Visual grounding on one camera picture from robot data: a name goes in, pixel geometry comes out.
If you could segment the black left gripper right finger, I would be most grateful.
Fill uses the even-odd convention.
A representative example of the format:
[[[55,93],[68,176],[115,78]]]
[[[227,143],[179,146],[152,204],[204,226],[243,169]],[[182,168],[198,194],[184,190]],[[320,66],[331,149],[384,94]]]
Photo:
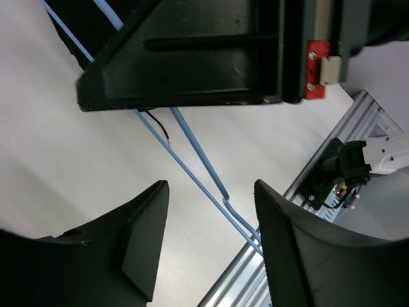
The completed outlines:
[[[332,224],[262,180],[254,201],[274,306],[407,306],[408,240]]]

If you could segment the black trousers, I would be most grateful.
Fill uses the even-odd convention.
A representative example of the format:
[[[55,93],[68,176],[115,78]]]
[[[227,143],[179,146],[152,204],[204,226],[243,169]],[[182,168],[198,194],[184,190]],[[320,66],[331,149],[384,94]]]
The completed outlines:
[[[56,31],[81,68],[117,32],[135,8],[135,1],[44,1]]]

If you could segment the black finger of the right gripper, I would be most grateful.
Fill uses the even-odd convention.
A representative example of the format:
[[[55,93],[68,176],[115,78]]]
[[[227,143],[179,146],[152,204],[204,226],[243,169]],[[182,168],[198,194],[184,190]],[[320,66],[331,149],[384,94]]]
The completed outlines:
[[[79,77],[83,111],[301,101],[284,1],[149,1]]]

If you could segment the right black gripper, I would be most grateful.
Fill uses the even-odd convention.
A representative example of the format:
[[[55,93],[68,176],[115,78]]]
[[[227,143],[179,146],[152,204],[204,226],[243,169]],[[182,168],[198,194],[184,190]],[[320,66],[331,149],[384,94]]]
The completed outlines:
[[[305,99],[344,82],[364,47],[408,40],[408,1],[302,1],[301,84]]]

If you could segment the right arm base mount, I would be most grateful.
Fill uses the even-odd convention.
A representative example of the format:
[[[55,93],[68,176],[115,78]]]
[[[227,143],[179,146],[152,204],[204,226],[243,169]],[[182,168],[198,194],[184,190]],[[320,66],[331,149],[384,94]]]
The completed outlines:
[[[342,146],[340,139],[331,139],[302,183],[300,194],[314,210],[325,205],[325,200],[333,188],[351,191],[358,186],[341,176],[338,154]]]

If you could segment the light blue wire hanger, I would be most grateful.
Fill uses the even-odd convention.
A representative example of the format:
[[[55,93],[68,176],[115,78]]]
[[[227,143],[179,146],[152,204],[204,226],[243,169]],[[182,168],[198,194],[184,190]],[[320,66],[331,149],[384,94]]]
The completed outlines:
[[[79,39],[72,33],[72,31],[68,28],[68,26],[62,21],[61,17],[57,15],[57,13],[47,4],[46,1],[40,1],[43,6],[45,7],[47,13],[50,14],[52,19],[57,22],[57,24],[61,27],[61,29],[68,35],[69,39],[75,44],[76,47],[83,53],[83,55],[89,60],[90,62],[94,61],[94,57],[88,52],[88,50],[83,46],[83,44],[79,41]],[[109,5],[107,1],[93,1],[94,4],[98,7],[98,9],[107,17],[109,22],[114,26],[116,30],[120,30],[124,23],[118,16],[118,14],[113,10],[113,8]],[[186,138],[192,145],[193,149],[197,153],[200,161],[202,162],[203,166],[206,168],[208,174],[212,178],[214,184],[216,185],[217,189],[221,193],[222,196],[222,203],[220,202],[211,194],[211,192],[203,185],[203,183],[195,176],[195,174],[188,168],[188,166],[180,159],[180,157],[174,152],[174,150],[169,146],[169,141],[165,141],[159,133],[153,128],[153,126],[148,122],[148,120],[144,117],[142,112],[138,111],[137,109],[132,109],[135,115],[144,123],[147,129],[154,135],[154,137],[158,140],[158,142],[167,150],[170,156],[176,161],[176,163],[182,168],[182,170],[190,177],[190,179],[200,188],[200,190],[206,195],[206,197],[216,206],[216,208],[222,213],[222,215],[233,225],[233,227],[239,232],[239,234],[253,247],[255,252],[257,252],[261,257],[264,257],[263,250],[261,248],[261,236],[258,231],[255,230],[253,226],[251,226],[230,204],[230,196],[225,187],[222,183],[222,180],[218,176],[216,170],[212,166],[211,162],[209,161],[205,151],[199,144],[197,138],[195,137],[193,131],[189,127],[187,121],[184,119],[181,111],[177,107],[170,107],[170,112],[174,116],[175,120],[177,121],[178,125],[182,129],[183,133],[185,134]],[[250,236],[246,233],[245,230],[242,229],[240,226],[242,225],[254,238],[251,239]]]

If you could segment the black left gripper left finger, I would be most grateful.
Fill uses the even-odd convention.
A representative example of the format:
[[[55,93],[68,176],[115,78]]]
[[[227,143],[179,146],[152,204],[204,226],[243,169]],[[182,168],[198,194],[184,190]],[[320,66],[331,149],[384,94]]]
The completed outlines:
[[[155,182],[59,237],[1,231],[2,306],[146,306],[153,299],[169,206]]]

